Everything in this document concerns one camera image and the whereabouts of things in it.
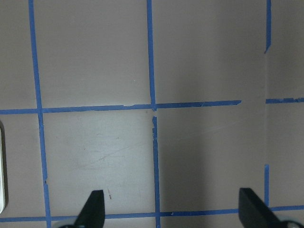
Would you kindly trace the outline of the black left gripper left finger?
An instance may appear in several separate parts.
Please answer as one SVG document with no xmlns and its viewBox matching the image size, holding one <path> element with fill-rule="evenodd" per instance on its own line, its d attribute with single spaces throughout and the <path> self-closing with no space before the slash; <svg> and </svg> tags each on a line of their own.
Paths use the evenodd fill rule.
<svg viewBox="0 0 304 228">
<path fill-rule="evenodd" d="M 75 219 L 67 219 L 55 224 L 56 228 L 103 228 L 105 224 L 104 191 L 91 192 L 86 203 Z"/>
</svg>

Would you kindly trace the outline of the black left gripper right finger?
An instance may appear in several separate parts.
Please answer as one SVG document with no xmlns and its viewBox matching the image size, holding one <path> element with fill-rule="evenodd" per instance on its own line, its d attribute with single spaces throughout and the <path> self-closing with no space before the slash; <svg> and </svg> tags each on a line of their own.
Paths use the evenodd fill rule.
<svg viewBox="0 0 304 228">
<path fill-rule="evenodd" d="M 251 188 L 240 188 L 238 218 L 244 228 L 302 228 L 294 220 L 280 220 Z"/>
</svg>

